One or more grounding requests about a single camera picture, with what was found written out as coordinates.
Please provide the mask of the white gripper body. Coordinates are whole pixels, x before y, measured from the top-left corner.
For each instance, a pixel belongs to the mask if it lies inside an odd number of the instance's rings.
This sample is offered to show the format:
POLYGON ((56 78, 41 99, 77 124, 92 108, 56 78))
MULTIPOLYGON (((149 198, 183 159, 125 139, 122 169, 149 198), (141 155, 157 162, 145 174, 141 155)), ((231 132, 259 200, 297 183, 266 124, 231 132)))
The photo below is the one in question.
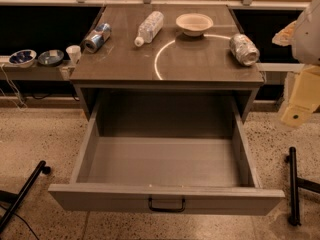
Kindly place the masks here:
POLYGON ((291 39, 292 54, 303 64, 320 64, 320 0, 299 15, 291 39))

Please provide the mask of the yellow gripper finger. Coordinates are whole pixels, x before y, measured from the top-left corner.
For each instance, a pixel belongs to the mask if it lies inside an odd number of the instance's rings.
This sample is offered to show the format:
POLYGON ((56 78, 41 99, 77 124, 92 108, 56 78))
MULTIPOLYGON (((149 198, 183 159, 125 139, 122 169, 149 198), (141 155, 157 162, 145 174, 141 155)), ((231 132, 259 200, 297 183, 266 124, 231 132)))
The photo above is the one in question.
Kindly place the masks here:
POLYGON ((295 26, 295 21, 288 24, 285 28, 274 35, 274 37, 272 38, 272 43, 279 46, 289 46, 291 44, 295 26))
POLYGON ((297 128, 320 107, 320 67, 305 65, 298 73, 289 72, 284 84, 284 101, 279 120, 297 128))

